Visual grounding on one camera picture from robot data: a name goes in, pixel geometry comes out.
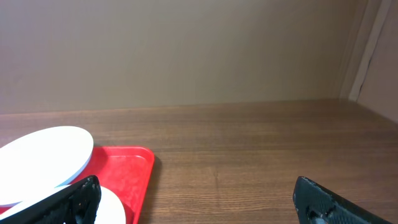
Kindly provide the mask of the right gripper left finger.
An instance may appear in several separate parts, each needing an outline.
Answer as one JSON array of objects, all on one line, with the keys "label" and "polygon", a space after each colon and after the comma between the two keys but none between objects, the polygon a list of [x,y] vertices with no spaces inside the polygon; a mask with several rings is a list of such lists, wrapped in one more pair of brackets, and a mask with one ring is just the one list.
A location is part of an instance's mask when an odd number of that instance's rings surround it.
[{"label": "right gripper left finger", "polygon": [[94,224],[101,186],[89,175],[61,191],[1,220],[2,224]]}]

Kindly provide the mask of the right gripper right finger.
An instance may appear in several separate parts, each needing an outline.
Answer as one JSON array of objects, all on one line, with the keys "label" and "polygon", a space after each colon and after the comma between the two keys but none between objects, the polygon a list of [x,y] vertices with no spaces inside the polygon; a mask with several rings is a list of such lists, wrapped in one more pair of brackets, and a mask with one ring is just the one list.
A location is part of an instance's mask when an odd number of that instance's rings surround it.
[{"label": "right gripper right finger", "polygon": [[391,224],[304,176],[292,199],[300,224]]}]

